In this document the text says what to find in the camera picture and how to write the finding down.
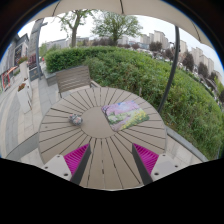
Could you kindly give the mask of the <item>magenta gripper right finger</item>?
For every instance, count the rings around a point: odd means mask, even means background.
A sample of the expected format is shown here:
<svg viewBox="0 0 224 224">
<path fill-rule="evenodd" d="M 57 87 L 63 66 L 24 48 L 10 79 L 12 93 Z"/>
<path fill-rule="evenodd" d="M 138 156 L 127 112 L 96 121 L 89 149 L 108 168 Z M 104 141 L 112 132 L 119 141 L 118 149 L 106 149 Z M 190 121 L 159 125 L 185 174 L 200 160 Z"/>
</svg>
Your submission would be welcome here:
<svg viewBox="0 0 224 224">
<path fill-rule="evenodd" d="M 180 169 L 180 165 L 166 153 L 158 155 L 135 143 L 132 144 L 132 154 L 144 185 L 159 180 Z"/>
</svg>

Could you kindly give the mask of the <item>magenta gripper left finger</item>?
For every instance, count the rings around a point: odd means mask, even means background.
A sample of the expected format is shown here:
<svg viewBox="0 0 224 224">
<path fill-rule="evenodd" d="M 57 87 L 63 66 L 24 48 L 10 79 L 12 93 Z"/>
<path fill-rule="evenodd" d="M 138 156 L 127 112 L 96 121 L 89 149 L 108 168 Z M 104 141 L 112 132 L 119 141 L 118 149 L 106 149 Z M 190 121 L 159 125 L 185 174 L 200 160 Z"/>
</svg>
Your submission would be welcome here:
<svg viewBox="0 0 224 224">
<path fill-rule="evenodd" d="M 90 145 L 86 144 L 65 156 L 54 156 L 42 169 L 79 185 L 90 155 Z"/>
</svg>

